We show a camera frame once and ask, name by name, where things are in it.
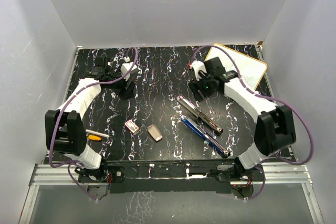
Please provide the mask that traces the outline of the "staple strip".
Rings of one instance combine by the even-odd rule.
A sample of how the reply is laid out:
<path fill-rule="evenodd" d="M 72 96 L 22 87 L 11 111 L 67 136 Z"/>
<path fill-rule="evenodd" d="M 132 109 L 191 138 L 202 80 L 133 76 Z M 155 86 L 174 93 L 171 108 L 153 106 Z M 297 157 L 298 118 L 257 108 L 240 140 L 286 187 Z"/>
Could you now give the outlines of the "staple strip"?
<path fill-rule="evenodd" d="M 162 133 L 155 124 L 148 126 L 147 131 L 156 142 L 159 142 L 163 138 Z"/>

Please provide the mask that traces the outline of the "red staple box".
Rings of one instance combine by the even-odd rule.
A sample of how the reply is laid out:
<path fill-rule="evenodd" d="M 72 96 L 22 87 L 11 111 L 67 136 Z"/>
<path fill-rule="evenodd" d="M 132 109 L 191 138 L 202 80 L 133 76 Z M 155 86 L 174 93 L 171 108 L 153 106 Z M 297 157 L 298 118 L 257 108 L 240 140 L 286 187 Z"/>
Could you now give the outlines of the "red staple box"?
<path fill-rule="evenodd" d="M 140 130 L 140 128 L 132 120 L 126 121 L 125 126 L 132 134 L 137 134 L 137 132 Z"/>

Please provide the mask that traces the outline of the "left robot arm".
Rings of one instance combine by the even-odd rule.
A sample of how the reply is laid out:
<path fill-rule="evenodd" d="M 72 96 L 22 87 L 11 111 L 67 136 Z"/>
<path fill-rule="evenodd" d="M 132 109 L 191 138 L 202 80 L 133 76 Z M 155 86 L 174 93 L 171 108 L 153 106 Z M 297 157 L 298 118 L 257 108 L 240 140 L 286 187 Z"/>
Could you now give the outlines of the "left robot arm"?
<path fill-rule="evenodd" d="M 122 100 L 133 98 L 135 84 L 130 77 L 136 71 L 135 61 L 113 69 L 107 57 L 97 58 L 70 97 L 58 109 L 45 114 L 46 146 L 50 155 L 62 153 L 70 159 L 68 164 L 89 169 L 91 177 L 98 182 L 104 181 L 108 168 L 101 164 L 102 156 L 88 145 L 82 119 L 102 89 L 112 90 Z"/>

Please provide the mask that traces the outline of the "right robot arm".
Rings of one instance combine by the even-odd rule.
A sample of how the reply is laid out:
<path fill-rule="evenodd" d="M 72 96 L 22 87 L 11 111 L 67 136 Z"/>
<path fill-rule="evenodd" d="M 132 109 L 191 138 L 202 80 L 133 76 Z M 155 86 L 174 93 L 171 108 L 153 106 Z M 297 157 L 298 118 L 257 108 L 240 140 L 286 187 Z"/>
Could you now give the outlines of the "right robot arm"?
<path fill-rule="evenodd" d="M 235 158 L 230 169 L 238 179 L 247 180 L 253 174 L 255 166 L 275 152 L 295 143 L 292 110 L 286 105 L 276 105 L 248 91 L 240 74 L 235 70 L 226 71 L 218 57 L 193 61 L 188 64 L 188 69 L 195 74 L 188 86 L 198 102 L 215 91 L 221 91 L 238 103 L 255 122 L 252 145 Z"/>

